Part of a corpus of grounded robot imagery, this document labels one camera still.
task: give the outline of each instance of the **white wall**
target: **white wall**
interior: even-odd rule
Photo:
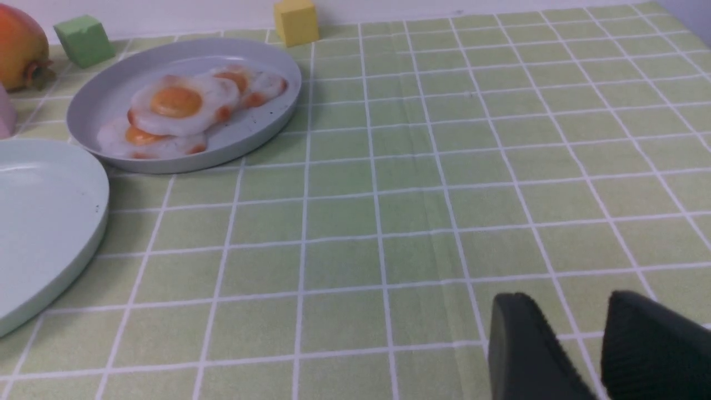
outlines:
[[[638,3],[642,0],[314,0],[322,23],[423,19],[579,6]],[[190,33],[273,25],[275,0],[4,0],[36,19],[52,42],[52,26],[89,14],[112,38]]]
[[[711,47],[711,0],[659,0],[659,3]]]

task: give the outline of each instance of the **yellow cube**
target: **yellow cube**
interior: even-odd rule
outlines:
[[[286,47],[311,43],[319,39],[316,6],[311,0],[282,0],[276,3],[274,25]]]

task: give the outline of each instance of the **pink cup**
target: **pink cup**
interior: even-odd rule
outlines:
[[[0,85],[0,140],[7,139],[15,132],[17,111],[10,103],[10,96]]]

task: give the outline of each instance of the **fake fried egg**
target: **fake fried egg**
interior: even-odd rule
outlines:
[[[242,93],[240,107],[261,107],[287,90],[287,80],[276,73],[254,70],[244,65],[232,64],[212,69],[215,78],[233,81]]]
[[[127,116],[151,135],[186,137],[229,120],[239,101],[232,80],[167,75],[133,95]]]
[[[97,143],[104,153],[114,157],[169,159],[204,152],[208,138],[203,132],[185,137],[151,135],[121,117],[99,130]]]

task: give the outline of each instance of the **egg yolk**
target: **egg yolk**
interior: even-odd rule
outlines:
[[[167,136],[151,135],[135,127],[129,127],[126,130],[126,141],[135,144],[136,146],[147,146],[151,143],[160,142],[168,139]]]
[[[170,118],[187,118],[200,111],[203,97],[200,93],[181,86],[160,89],[151,99],[151,111]]]
[[[240,92],[244,92],[245,90],[247,90],[247,86],[250,84],[250,80],[247,79],[245,74],[238,72],[221,72],[219,74],[216,74],[215,78],[229,79],[234,83],[237,83],[237,88],[240,89]]]

